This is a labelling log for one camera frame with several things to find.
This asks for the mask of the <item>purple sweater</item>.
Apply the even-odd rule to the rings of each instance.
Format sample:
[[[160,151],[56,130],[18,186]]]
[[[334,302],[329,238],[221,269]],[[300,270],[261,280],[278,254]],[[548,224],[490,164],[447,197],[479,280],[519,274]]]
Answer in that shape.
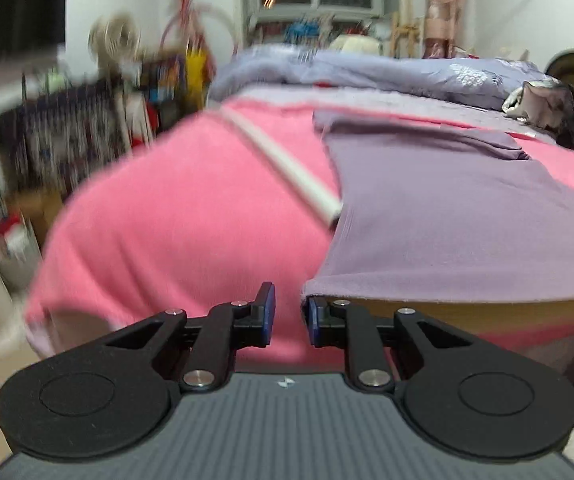
[[[308,296],[574,299],[574,191],[508,134],[318,112],[342,211]]]

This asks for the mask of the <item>pile of clothes at headboard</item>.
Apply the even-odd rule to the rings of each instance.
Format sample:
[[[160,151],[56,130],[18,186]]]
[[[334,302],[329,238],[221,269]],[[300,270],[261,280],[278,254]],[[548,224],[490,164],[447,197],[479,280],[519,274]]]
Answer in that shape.
[[[563,148],[574,151],[574,86],[557,79],[526,81],[502,105],[504,114],[545,130]]]

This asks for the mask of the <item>white plastic pipe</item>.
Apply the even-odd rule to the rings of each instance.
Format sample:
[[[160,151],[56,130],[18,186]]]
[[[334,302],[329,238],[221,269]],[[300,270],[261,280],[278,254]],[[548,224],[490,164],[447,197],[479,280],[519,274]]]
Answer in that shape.
[[[342,201],[315,174],[294,158],[281,144],[273,140],[253,122],[224,106],[213,106],[211,110],[237,128],[274,167],[278,174],[295,190],[301,200],[327,228],[333,228],[340,218]]]

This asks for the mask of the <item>pink towel blanket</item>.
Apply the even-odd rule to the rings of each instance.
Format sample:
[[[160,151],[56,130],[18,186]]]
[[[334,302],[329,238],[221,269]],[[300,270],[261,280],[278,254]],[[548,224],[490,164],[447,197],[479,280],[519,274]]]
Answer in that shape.
[[[251,99],[222,106],[264,130],[339,200],[337,171],[314,125],[318,112],[505,133],[574,191],[574,153],[516,133],[339,106]],[[204,110],[69,198],[30,290],[29,342],[39,356],[54,356],[160,312],[202,316],[216,304],[249,300],[271,282],[270,347],[247,350],[243,359],[333,365],[336,352],[310,346],[301,306],[337,223],[327,228],[237,128]]]

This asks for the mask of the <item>lavender bed sheet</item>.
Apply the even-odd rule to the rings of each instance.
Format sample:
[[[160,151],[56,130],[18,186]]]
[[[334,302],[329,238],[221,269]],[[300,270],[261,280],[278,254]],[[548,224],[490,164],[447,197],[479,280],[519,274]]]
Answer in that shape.
[[[523,125],[516,119],[506,117],[496,110],[412,96],[400,92],[352,88],[317,88],[298,86],[265,86],[254,84],[235,94],[235,98],[255,99],[276,105],[315,104],[370,110],[426,119],[442,119],[446,122],[470,125],[478,128],[519,133],[528,138],[555,145],[555,140],[545,131]]]

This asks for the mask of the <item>colourful toy box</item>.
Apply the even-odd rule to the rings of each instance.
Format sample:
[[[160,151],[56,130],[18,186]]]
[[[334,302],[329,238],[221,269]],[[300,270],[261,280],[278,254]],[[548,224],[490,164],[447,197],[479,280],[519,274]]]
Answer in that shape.
[[[155,58],[144,62],[140,76],[140,88],[148,104],[161,110],[162,107],[186,110],[185,58],[182,54]]]

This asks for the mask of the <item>yellow bag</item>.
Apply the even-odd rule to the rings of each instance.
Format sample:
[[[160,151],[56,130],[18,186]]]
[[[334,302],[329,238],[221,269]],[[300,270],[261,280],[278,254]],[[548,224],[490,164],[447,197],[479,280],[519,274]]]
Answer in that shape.
[[[196,106],[203,104],[207,57],[204,50],[189,49],[185,53],[185,78],[188,97]]]

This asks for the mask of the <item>patterned cloth covered cabinet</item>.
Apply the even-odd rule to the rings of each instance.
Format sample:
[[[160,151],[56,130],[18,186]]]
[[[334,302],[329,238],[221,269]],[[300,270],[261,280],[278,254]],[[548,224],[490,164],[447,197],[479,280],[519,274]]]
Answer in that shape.
[[[0,112],[0,167],[5,187],[47,188],[68,196],[96,171],[132,152],[120,76],[25,98]]]

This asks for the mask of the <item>cream pillow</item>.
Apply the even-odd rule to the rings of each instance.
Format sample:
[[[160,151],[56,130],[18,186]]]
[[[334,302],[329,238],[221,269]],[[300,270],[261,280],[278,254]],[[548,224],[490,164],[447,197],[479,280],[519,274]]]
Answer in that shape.
[[[342,53],[380,55],[380,42],[369,36],[340,35],[328,47],[329,50]]]

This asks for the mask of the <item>blue-grey duvet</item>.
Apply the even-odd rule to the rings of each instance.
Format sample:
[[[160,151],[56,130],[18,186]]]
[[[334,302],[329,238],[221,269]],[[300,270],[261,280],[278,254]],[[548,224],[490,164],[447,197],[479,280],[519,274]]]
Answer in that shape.
[[[209,89],[223,101],[253,84],[400,92],[500,110],[511,92],[548,76],[530,62],[503,58],[386,58],[287,44],[256,46],[217,72]]]

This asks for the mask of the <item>blue plush toy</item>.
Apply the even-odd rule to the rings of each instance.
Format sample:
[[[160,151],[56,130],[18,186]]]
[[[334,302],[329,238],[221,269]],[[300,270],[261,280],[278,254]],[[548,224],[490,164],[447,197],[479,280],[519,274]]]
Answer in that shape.
[[[316,21],[293,22],[285,30],[285,44],[316,44],[318,41],[319,23]]]

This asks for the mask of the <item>cream desk fan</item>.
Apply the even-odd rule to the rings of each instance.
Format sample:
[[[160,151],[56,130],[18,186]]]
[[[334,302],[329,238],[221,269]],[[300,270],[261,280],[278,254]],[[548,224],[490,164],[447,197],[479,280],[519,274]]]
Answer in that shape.
[[[100,18],[91,27],[89,48],[100,73],[117,73],[122,64],[138,58],[140,32],[132,16],[119,13]]]

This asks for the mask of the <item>pink hula hoop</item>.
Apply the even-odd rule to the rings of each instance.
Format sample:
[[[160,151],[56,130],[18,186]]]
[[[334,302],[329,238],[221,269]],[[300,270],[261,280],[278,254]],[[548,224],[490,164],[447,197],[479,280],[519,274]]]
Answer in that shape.
[[[188,9],[176,12],[165,25],[160,37],[159,48],[165,47],[167,37],[174,27],[180,29],[181,32],[186,32],[187,41],[190,44],[206,41],[205,27],[202,26],[201,22],[203,14],[207,14],[209,18],[218,21],[227,30],[232,41],[232,55],[237,55],[240,43],[234,21],[222,9],[208,3],[192,3]]]

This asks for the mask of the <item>pink right curtain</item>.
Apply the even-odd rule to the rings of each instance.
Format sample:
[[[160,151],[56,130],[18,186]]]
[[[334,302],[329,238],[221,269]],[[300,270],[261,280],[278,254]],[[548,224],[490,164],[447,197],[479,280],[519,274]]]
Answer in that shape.
[[[424,58],[454,58],[465,0],[426,0]]]

